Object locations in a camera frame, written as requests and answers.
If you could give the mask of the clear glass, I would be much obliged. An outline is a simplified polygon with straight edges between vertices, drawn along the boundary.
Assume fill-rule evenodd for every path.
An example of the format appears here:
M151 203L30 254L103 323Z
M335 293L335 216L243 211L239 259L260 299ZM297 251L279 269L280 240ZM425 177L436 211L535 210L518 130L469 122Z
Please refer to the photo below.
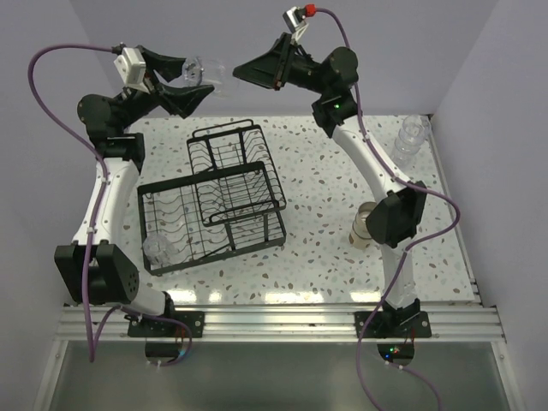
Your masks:
M228 96L226 67L220 60L188 58L182 66L182 81L184 86L213 86L213 95L216 98Z
M395 140L394 147L397 151L407 154L415 154L418 152L425 142L426 136L423 131L417 134L411 134L400 129Z
M403 170L413 162L419 150L419 146L402 145L396 141L391 149L390 159L398 168Z
M427 116L411 115L403 119L402 131L414 139L425 139L432 131L432 126Z
M176 255L174 244L158 232L151 233L143 241L142 249L151 265L169 265Z

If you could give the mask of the beige cup rack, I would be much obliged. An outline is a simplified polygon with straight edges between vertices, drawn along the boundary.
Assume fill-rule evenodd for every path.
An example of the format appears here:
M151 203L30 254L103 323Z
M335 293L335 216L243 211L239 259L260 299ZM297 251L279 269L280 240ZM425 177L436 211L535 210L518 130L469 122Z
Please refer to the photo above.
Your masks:
M361 250L375 243L364 221L353 222L348 238L354 248Z
M375 202L367 201L362 203L355 213L352 230L354 233L365 240L372 239L372 236L366 226L366 220L377 206Z

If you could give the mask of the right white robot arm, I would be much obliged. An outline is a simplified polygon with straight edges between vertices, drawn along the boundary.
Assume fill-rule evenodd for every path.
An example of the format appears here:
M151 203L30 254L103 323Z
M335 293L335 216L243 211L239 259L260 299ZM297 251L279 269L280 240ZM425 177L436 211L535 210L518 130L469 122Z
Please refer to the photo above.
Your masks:
M349 156L372 191L375 206L366 217L366 229L383 258L381 325L397 337L412 325L408 311L419 306L412 260L404 249L417 234L426 187L400 177L380 144L366 132L351 92L359 79L357 68L358 58L346 46L337 47L318 63L283 33L266 53L236 66L232 75L265 89L280 90L291 84L319 95L312 104L316 124Z

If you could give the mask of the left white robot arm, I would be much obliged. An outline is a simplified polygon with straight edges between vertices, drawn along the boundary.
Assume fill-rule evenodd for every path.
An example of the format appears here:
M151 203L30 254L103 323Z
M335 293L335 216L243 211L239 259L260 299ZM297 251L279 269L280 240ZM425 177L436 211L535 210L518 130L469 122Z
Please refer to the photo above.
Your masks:
M143 134L128 130L158 107L187 118L214 87L202 80L195 57L167 57L139 45L119 47L114 64L122 91L115 97L88 94L78 103L78 117L98 154L96 177L81 226L70 244L57 247L54 260L74 302L148 314L150 329L165 337L178 325L169 296L143 284L118 246L146 155Z

